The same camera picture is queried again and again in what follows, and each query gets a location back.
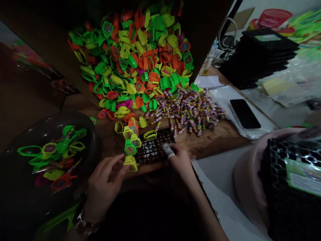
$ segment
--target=wooden shelf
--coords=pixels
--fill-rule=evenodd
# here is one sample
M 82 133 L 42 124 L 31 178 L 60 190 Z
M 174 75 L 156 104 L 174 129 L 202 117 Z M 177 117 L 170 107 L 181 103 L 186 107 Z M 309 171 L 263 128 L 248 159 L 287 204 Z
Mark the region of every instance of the wooden shelf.
M 67 43 L 66 29 L 21 5 L 3 2 L 0 3 L 0 21 L 98 106 L 99 99 L 89 91 L 81 76 L 79 61 Z

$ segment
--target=hand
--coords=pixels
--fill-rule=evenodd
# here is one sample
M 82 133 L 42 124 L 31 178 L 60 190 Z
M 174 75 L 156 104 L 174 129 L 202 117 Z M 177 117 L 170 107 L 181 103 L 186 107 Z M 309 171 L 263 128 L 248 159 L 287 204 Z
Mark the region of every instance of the hand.
M 173 144 L 173 149 L 176 151 L 176 155 L 170 158 L 172 166 L 181 176 L 183 181 L 188 182 L 193 180 L 195 178 L 195 173 L 187 150 L 175 143 Z
M 88 179 L 88 196 L 84 220 L 100 222 L 118 195 L 125 174 L 130 167 L 123 166 L 124 154 L 104 158 Z

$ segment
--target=person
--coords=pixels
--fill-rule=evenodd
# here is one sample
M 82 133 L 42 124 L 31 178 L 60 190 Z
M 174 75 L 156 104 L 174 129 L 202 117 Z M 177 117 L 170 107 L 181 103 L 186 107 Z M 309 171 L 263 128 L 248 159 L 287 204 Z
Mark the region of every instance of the person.
M 92 227 L 100 224 L 98 231 L 89 236 L 79 232 L 79 227 L 73 228 L 66 240 L 228 240 L 198 183 L 187 151 L 177 144 L 173 149 L 176 155 L 170 163 L 193 197 L 197 215 L 183 201 L 164 193 L 134 191 L 117 197 L 129 168 L 122 165 L 121 154 L 104 158 L 88 179 L 83 220 Z M 200 217 L 201 233 L 195 216 Z

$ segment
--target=white paper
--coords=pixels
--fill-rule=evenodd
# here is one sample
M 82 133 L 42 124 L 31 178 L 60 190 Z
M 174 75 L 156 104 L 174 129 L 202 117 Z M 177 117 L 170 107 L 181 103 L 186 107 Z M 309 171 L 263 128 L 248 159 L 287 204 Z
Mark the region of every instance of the white paper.
M 208 179 L 196 160 L 192 160 L 192 165 L 230 241 L 271 241 L 267 233 L 261 233 L 238 209 L 231 198 Z
M 232 86 L 226 85 L 224 87 L 211 90 L 214 100 L 217 104 L 228 112 L 229 114 L 225 115 L 227 119 L 233 122 L 233 124 L 238 129 L 239 133 L 247 139 L 256 140 L 259 137 L 263 136 L 266 133 L 269 133 L 273 130 L 276 130 L 277 127 L 263 115 L 258 109 L 251 105 L 246 99 L 243 98 Z M 229 102 L 232 99 L 244 99 L 252 110 L 253 114 L 256 116 L 257 120 L 261 124 L 259 129 L 244 129 L 237 121 L 237 118 L 233 115 L 232 110 L 229 106 Z
M 198 76 L 194 82 L 200 88 L 215 89 L 224 86 L 218 80 L 218 76 Z

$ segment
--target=stacked black crate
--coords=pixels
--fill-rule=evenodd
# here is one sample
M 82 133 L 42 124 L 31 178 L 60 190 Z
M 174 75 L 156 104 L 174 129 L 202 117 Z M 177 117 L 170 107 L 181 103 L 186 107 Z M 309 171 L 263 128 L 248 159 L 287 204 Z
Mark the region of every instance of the stacked black crate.
M 235 53 L 219 71 L 239 89 L 255 88 L 259 79 L 285 70 L 299 44 L 269 28 L 244 31 Z

